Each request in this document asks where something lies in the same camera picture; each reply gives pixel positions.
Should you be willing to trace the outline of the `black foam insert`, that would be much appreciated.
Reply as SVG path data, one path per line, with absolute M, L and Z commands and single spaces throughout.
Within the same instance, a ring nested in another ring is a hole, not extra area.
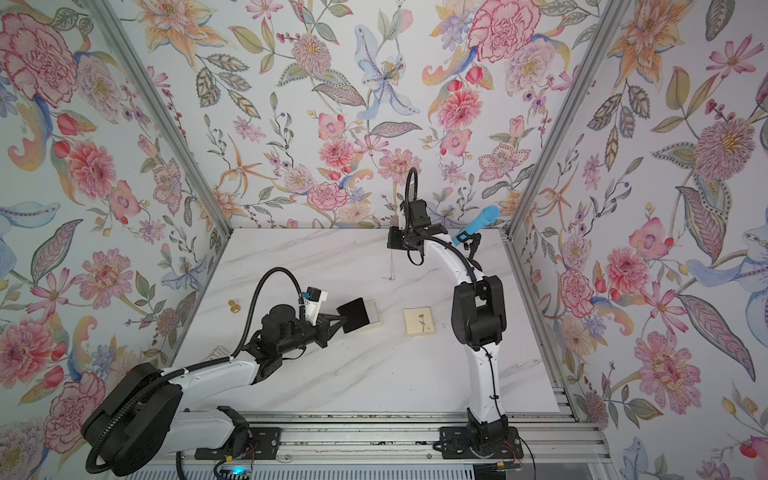
M 337 308 L 337 313 L 346 319 L 342 329 L 345 334 L 352 333 L 370 324 L 370 318 L 362 297 L 349 301 Z

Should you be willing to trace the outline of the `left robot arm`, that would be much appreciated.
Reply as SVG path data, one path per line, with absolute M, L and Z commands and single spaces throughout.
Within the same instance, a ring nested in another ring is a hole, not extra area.
M 263 441 L 241 413 L 227 405 L 207 407 L 205 401 L 266 380 L 290 352 L 311 344 L 327 347 L 346 322 L 328 314 L 308 321 L 281 304 L 263 317 L 238 353 L 177 369 L 133 367 L 81 428 L 90 447 L 87 472 L 127 476 L 157 455 L 209 450 L 231 460 L 260 449 Z

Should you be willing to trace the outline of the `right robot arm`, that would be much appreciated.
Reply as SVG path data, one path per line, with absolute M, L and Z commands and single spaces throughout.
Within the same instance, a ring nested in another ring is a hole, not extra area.
M 487 207 L 451 236 L 443 225 L 431 221 L 425 201 L 404 200 L 398 207 L 399 225 L 388 233 L 389 249 L 436 256 L 454 284 L 450 324 L 467 356 L 470 399 L 467 423 L 440 428 L 433 444 L 446 460 L 513 462 L 524 457 L 517 429 L 510 425 L 501 399 L 499 350 L 507 328 L 503 283 L 483 273 L 474 259 L 481 231 L 499 216 L 498 207 Z

